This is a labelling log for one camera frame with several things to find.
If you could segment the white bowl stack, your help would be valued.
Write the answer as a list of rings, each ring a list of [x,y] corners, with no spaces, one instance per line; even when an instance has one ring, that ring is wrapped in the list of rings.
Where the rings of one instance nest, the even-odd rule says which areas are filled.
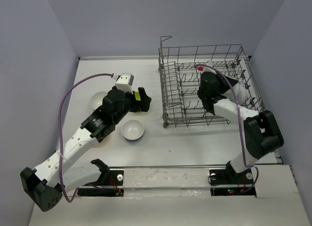
[[[97,92],[95,93],[90,100],[90,106],[93,110],[96,110],[99,106],[102,105],[103,98],[107,95],[107,92]]]

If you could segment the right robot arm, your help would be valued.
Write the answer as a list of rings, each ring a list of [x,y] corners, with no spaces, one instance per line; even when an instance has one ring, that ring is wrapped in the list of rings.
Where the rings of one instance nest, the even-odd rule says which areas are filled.
[[[254,111],[239,104],[234,88],[238,81],[219,73],[203,72],[197,95],[204,109],[238,125],[242,151],[226,164],[214,170],[212,185],[234,184],[258,160],[284,145],[284,139],[271,111]]]

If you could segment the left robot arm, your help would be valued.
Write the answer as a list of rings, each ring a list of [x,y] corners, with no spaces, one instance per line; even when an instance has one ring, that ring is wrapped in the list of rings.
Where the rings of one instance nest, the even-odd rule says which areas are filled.
[[[104,184],[109,176],[109,167],[100,159],[94,159],[75,174],[64,176],[66,171],[89,149],[111,134],[128,112],[147,112],[152,99],[145,89],[124,92],[113,87],[102,100],[102,105],[85,119],[74,135],[47,160],[20,173],[25,193],[43,212],[51,210],[65,196],[87,183]]]

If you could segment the green bowl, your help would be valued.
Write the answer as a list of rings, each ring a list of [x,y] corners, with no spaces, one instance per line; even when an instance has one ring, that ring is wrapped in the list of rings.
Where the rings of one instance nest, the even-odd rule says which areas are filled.
[[[135,98],[136,98],[136,101],[141,100],[139,92],[135,92]]]

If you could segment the white bowl red rim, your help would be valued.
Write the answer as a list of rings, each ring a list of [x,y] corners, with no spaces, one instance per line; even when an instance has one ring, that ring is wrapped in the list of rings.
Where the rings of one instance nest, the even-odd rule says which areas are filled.
[[[137,141],[145,133],[143,123],[136,119],[131,119],[123,123],[121,126],[121,135],[127,141]]]

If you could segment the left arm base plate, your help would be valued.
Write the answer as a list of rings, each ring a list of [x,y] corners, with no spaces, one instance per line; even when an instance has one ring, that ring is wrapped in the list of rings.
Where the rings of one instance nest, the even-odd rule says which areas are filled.
[[[123,197],[124,169],[110,169],[104,181],[86,184],[78,189],[79,197]]]

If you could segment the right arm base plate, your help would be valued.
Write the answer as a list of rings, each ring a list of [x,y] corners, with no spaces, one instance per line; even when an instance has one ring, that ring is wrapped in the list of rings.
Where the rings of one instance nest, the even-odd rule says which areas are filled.
[[[255,187],[247,191],[254,184],[254,177],[250,169],[235,177],[225,176],[224,169],[211,169],[207,180],[211,186],[211,196],[256,196]]]

